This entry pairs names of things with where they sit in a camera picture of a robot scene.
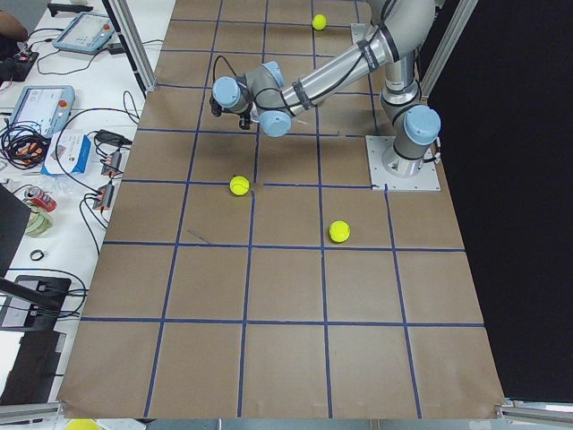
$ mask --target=yellow object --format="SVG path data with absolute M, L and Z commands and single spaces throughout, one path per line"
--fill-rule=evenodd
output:
M 93 419 L 72 419 L 65 430 L 101 430 Z
M 326 16 L 321 13 L 314 15 L 314 18 L 312 18 L 312 27 L 317 31 L 324 30 L 326 28 L 326 24 Z
M 330 240 L 336 244 L 346 242 L 350 237 L 350 226 L 345 221 L 334 221 L 329 227 Z
M 244 176 L 234 176 L 233 179 L 231 179 L 229 188 L 234 195 L 245 195 L 249 192 L 251 184 L 249 184 L 249 180 Z

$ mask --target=black ring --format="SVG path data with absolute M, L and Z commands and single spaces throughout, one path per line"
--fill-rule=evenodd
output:
M 39 262 L 42 258 L 44 258 L 46 255 L 44 254 L 44 251 L 42 251 L 41 249 L 35 249 L 34 251 L 32 251 L 30 253 L 30 259 L 33 262 Z

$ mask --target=robotic arm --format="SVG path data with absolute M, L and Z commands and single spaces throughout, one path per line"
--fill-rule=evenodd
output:
M 279 137 L 290 130 L 291 118 L 384 66 L 381 104 L 397 129 L 392 154 L 384 158 L 395 175 L 417 173 L 440 130 L 438 115 L 419 104 L 414 75 L 414 51 L 432 26 L 434 0 L 368 0 L 368 4 L 373 28 L 364 39 L 291 86 L 283 88 L 276 62 L 217 79 L 210 99 L 213 115 L 237 114 L 241 128 L 248 129 L 256 110 L 263 132 Z

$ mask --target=black curtain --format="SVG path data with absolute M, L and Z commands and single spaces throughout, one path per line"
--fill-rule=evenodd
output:
M 424 45 L 429 64 L 457 1 Z M 573 401 L 573 2 L 483 0 L 429 103 L 506 396 Z

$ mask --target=mounting plate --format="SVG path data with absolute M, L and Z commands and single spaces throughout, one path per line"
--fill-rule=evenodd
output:
M 354 44 L 358 40 L 364 39 L 371 27 L 372 25 L 370 24 L 350 24 L 350 35 L 352 36 L 352 43 Z
M 382 154 L 393 142 L 394 136 L 366 136 L 372 190 L 384 191 L 388 187 L 388 191 L 439 191 L 434 163 L 425 163 L 420 173 L 409 178 L 394 176 L 382 166 Z M 428 150 L 425 157 L 431 158 L 432 151 Z

